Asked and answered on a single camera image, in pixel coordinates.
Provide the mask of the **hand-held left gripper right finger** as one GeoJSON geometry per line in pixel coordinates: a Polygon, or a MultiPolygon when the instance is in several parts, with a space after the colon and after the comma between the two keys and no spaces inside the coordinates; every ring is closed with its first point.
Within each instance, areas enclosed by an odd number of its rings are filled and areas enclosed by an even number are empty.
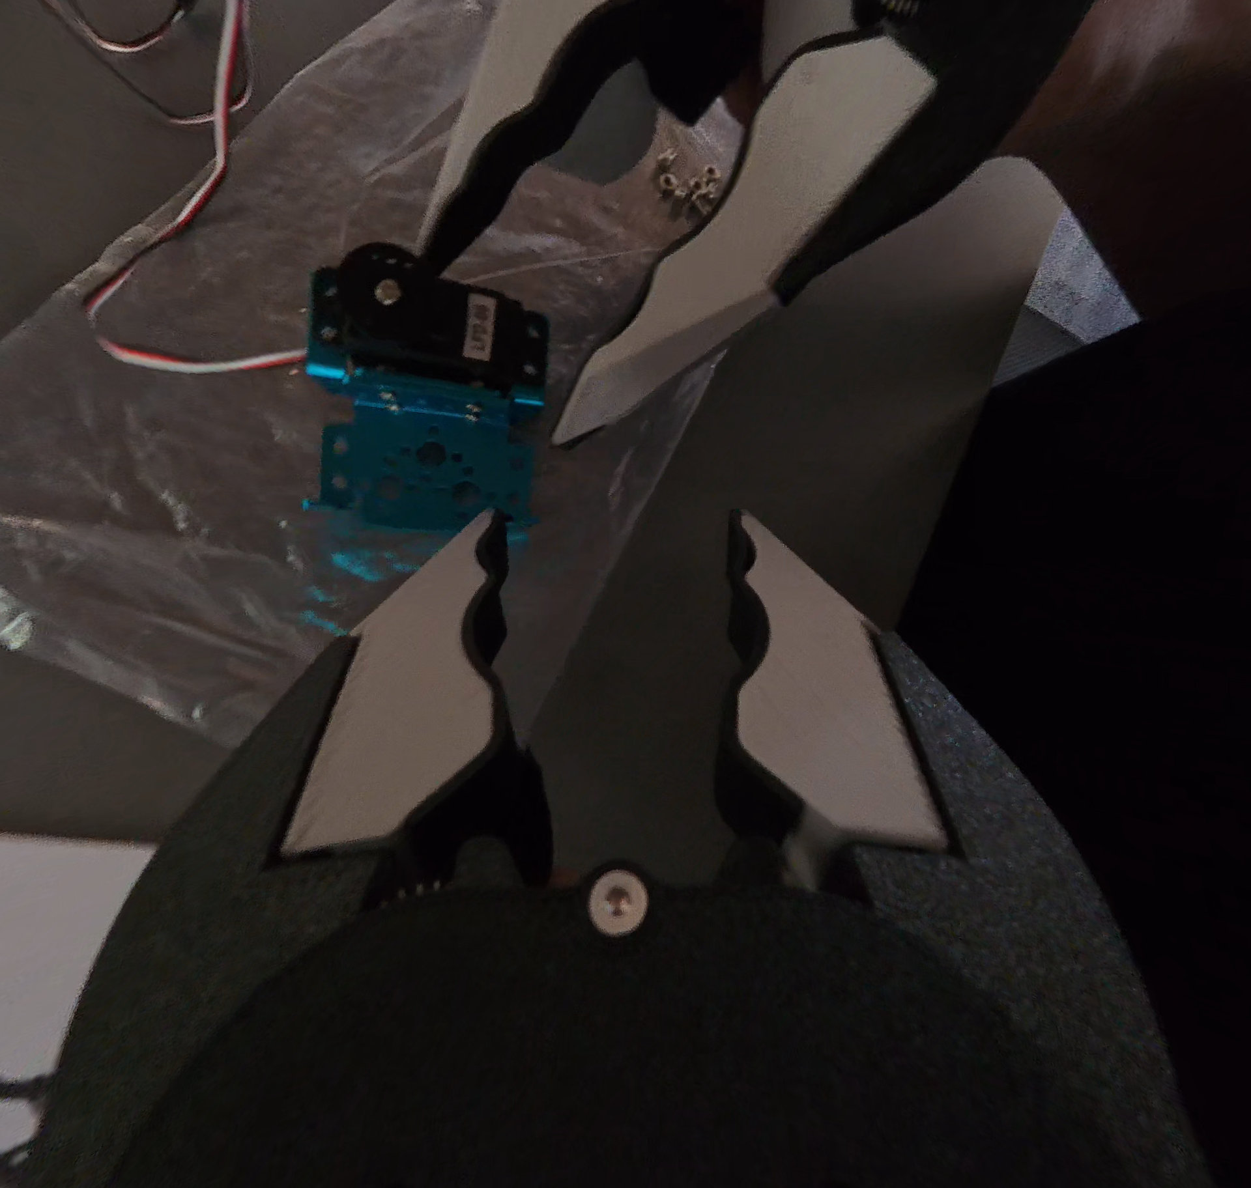
{"type": "Polygon", "coordinates": [[[877,626],[757,517],[728,525],[739,670],[719,737],[719,814],[775,846],[783,881],[827,891],[867,846],[945,855],[949,838],[877,647],[877,626]]]}

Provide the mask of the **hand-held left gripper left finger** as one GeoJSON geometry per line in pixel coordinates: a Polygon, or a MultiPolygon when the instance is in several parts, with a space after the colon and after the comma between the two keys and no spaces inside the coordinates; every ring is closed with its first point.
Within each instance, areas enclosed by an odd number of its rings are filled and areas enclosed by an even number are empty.
{"type": "Polygon", "coordinates": [[[507,576],[507,520],[485,511],[358,626],[284,859],[390,849],[452,862],[493,837],[516,862],[552,861],[541,773],[493,668],[507,576]]]}

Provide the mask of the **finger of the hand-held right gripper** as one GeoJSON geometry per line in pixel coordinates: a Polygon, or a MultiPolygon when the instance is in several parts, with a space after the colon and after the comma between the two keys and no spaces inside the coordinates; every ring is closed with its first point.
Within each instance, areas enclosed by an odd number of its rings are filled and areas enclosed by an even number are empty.
{"type": "Polygon", "coordinates": [[[431,271],[461,258],[632,64],[692,126],[743,68],[743,21],[731,0],[499,0],[417,237],[431,271]]]}
{"type": "Polygon", "coordinates": [[[657,261],[637,314],[591,353],[552,434],[569,446],[631,414],[780,305],[783,271],[930,100],[890,37],[851,38],[852,0],[764,0],[770,79],[711,217],[657,261]]]}

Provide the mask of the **blue metal bracket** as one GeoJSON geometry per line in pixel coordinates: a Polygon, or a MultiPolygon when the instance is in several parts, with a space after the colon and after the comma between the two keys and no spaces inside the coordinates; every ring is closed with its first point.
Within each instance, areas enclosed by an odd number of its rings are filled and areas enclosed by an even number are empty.
{"type": "Polygon", "coordinates": [[[528,428],[543,400],[484,387],[379,371],[352,371],[337,347],[325,300],[329,270],[311,276],[305,373],[350,405],[326,424],[320,485],[305,511],[343,512],[361,525],[457,534],[481,511],[532,523],[534,444],[528,428]]]}

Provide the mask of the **person's right forearm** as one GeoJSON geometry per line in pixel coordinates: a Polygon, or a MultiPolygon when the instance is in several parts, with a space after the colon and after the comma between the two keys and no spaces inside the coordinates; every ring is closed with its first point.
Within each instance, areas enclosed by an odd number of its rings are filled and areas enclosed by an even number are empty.
{"type": "Polygon", "coordinates": [[[1098,0],[998,153],[1143,320],[1248,287],[1250,0],[1098,0]]]}

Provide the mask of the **dark grey desk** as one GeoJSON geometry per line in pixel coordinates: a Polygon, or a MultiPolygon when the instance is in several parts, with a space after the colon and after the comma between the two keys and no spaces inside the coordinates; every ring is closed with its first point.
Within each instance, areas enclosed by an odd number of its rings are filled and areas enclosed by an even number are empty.
{"type": "MultiPolygon", "coordinates": [[[[396,0],[255,0],[256,102],[396,0]]],[[[3,0],[3,341],[211,161],[35,0],[3,0]]],[[[1057,202],[992,162],[820,278],[716,367],[528,738],[558,861],[675,882],[728,846],[711,794],[728,515],[745,509],[875,623],[896,623],[1057,202]]],[[[3,646],[3,832],[155,844],[226,758],[194,728],[3,646]]]]}

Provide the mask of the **loose silver screws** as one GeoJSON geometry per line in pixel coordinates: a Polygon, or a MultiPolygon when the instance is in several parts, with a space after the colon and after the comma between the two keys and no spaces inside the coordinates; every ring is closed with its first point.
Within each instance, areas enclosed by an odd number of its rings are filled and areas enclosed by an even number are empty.
{"type": "Polygon", "coordinates": [[[679,170],[679,152],[666,149],[654,156],[652,182],[655,196],[675,215],[702,218],[719,202],[723,174],[714,164],[696,167],[689,174],[679,170]]]}

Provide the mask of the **large clear plastic bag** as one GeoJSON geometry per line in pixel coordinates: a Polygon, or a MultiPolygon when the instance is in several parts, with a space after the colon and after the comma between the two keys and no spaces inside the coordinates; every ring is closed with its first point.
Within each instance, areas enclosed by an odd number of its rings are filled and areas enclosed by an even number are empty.
{"type": "MultiPolygon", "coordinates": [[[[496,3],[396,0],[294,76],[105,331],[206,361],[299,346],[312,270],[367,241],[413,244],[496,3]]],[[[102,352],[79,297],[164,217],[3,341],[3,612],[23,625],[3,646],[235,746],[440,543],[311,506],[322,429],[346,411],[303,371],[152,371],[102,352]]],[[[537,521],[510,544],[496,659],[523,740],[720,359],[576,449],[546,444],[673,231],[649,164],[604,190],[535,167],[457,265],[552,321],[537,521]]]]}

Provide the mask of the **printed instruction sheet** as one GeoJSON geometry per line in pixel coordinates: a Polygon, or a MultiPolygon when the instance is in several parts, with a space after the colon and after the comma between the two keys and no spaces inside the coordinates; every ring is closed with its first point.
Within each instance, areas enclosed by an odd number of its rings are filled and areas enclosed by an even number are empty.
{"type": "Polygon", "coordinates": [[[3,1078],[55,1068],[102,943],[152,855],[144,843],[3,835],[3,1078]]]}

